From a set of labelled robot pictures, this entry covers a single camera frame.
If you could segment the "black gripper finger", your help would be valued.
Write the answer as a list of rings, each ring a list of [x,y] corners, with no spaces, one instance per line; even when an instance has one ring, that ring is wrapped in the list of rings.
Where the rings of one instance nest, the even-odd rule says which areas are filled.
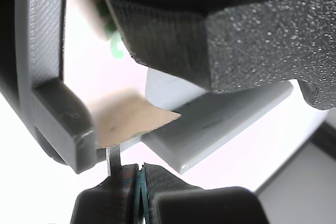
[[[146,223],[268,223],[258,197],[246,188],[202,189],[159,165],[141,169]]]
[[[105,0],[131,57],[207,91],[295,79],[335,107],[335,0]]]

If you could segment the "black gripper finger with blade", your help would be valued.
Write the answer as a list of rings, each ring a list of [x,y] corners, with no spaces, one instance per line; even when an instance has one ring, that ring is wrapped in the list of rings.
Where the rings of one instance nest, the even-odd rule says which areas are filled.
[[[120,146],[106,148],[108,177],[76,198],[71,223],[131,223],[137,164],[121,165]]]

